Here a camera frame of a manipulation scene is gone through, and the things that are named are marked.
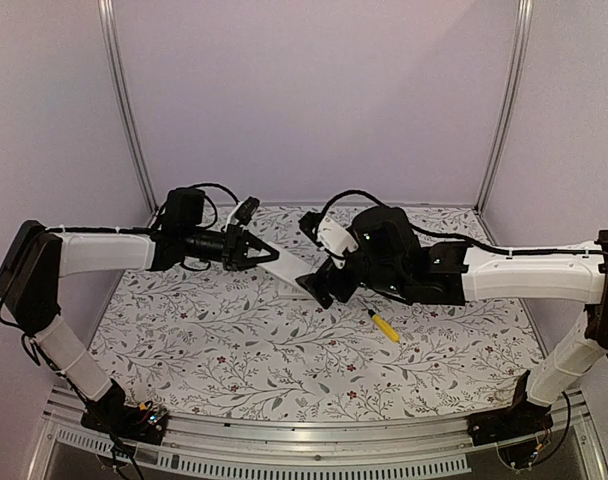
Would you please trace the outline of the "plain white remote control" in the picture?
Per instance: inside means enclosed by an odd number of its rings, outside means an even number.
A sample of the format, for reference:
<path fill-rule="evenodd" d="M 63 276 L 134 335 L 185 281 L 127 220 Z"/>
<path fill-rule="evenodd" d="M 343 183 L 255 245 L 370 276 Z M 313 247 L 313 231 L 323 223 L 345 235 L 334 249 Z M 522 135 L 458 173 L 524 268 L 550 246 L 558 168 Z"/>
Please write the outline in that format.
<path fill-rule="evenodd" d="M 311 274 L 314 271 L 314 266 L 273 242 L 269 242 L 268 245 L 278 252 L 278 258 L 263 263 L 261 268 L 285 284 L 299 289 L 297 279 Z"/>

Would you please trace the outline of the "yellow handled screwdriver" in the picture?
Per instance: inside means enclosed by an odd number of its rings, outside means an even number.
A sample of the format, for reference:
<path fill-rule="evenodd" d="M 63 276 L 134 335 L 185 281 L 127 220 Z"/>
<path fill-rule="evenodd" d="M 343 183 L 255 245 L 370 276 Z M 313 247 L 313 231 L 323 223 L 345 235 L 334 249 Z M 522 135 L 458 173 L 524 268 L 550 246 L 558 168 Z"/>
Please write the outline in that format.
<path fill-rule="evenodd" d="M 365 309 L 372 322 L 391 342 L 399 343 L 401 341 L 400 334 L 388 323 L 374 305 L 367 303 L 361 298 L 358 299 L 358 302 Z"/>

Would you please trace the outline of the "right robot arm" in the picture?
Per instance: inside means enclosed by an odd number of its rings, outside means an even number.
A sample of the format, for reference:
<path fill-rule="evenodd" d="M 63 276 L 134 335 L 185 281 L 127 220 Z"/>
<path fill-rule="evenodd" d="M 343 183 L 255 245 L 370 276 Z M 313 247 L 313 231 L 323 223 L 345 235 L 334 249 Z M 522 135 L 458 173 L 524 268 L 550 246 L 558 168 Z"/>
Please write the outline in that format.
<path fill-rule="evenodd" d="M 399 207 L 378 205 L 356 215 L 349 227 L 325 211 L 308 212 L 299 228 L 328 255 L 314 273 L 296 282 L 323 308 L 348 302 L 366 288 L 405 305 L 462 306 L 500 299 L 558 299 L 584 306 L 573 328 L 527 372 L 501 415 L 501 427 L 521 436 L 598 360 L 608 354 L 608 230 L 567 247 L 513 248 L 484 244 L 456 233 L 413 225 Z"/>

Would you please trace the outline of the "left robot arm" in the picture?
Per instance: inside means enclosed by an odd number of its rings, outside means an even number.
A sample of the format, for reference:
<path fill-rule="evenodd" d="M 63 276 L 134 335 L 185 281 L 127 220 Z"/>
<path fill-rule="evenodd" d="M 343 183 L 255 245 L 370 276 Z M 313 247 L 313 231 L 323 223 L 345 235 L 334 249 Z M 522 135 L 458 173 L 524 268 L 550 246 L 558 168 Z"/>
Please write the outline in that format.
<path fill-rule="evenodd" d="M 237 201 L 223 228 L 205 221 L 213 203 L 210 184 L 168 192 L 146 227 L 47 227 L 27 220 L 0 266 L 0 322 L 20 330 L 75 389 L 95 419 L 112 434 L 132 426 L 122 387 L 93 359 L 63 314 L 61 287 L 82 278 L 109 278 L 125 272 L 185 268 L 189 259 L 245 271 L 278 260 L 278 251 L 247 229 L 259 202 Z"/>

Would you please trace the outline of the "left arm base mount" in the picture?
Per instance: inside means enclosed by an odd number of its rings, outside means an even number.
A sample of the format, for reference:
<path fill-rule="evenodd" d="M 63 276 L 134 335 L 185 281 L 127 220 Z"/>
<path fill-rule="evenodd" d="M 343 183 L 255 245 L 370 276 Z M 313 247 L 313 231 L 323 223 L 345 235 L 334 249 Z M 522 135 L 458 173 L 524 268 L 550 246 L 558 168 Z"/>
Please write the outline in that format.
<path fill-rule="evenodd" d="M 121 439 L 161 445 L 168 425 L 168 409 L 151 401 L 140 406 L 120 400 L 91 402 L 82 415 L 81 425 Z"/>

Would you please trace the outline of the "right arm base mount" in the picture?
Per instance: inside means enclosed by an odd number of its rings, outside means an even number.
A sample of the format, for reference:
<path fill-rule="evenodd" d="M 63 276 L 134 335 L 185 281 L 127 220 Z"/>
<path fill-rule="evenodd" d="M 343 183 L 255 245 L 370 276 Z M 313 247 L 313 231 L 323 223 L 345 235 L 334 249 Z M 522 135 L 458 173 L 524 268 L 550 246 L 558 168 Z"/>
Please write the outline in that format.
<path fill-rule="evenodd" d="M 513 470 L 535 465 L 553 426 L 549 411 L 518 411 L 509 407 L 471 414 L 466 421 L 473 444 L 494 444 L 500 461 Z"/>

